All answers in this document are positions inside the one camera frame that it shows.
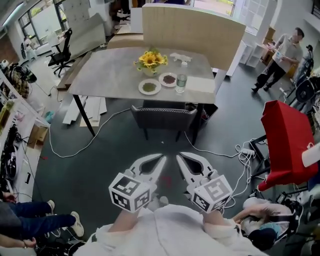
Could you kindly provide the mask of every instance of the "white cylinder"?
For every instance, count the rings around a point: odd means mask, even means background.
[[[320,160],[320,143],[312,146],[302,153],[302,162],[304,167],[313,165]]]

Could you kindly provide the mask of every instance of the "white plate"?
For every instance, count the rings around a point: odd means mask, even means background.
[[[173,83],[166,83],[164,81],[164,77],[165,76],[172,76],[175,78],[175,81]],[[162,73],[160,76],[159,76],[159,82],[163,85],[163,86],[166,86],[166,87],[175,87],[176,86],[176,83],[177,83],[177,75],[175,73]]]
[[[143,86],[144,84],[146,83],[152,83],[155,85],[155,89],[153,91],[144,91],[143,90]],[[139,89],[139,92],[142,93],[142,94],[145,94],[145,95],[154,95],[154,94],[157,94],[158,92],[160,92],[161,90],[161,83],[159,83],[157,80],[155,79],[146,79],[146,80],[143,80],[141,83],[139,83],[139,86],[138,86],[138,89]]]

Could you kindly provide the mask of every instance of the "water bottle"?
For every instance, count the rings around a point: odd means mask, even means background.
[[[180,73],[176,77],[176,86],[175,86],[175,91],[179,94],[182,94],[186,89],[186,83],[188,78],[187,69],[188,69],[188,63],[186,61],[182,61]]]

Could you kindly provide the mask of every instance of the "plaid cloth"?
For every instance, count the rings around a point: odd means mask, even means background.
[[[21,80],[21,74],[17,71],[13,71],[12,76],[10,77],[10,69],[8,68],[5,72],[6,78],[11,82],[14,89],[25,99],[29,96],[29,85],[27,80]]]

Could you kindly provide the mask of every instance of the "gray table top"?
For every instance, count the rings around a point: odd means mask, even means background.
[[[139,99],[168,102],[192,102],[213,104],[215,93],[208,93],[186,89],[184,93],[177,93],[175,88],[162,86],[155,95],[144,95],[138,90],[142,80],[148,77],[134,66],[134,61],[146,51],[142,47],[115,48],[94,52],[84,64],[74,79],[69,93],[73,95],[95,96],[118,99]],[[164,65],[161,72],[179,73],[181,61],[173,61],[171,53],[192,57],[188,63],[187,75],[201,79],[211,79],[214,86],[214,76],[207,58],[198,53],[175,49],[158,49],[162,55],[168,56],[168,65]]]

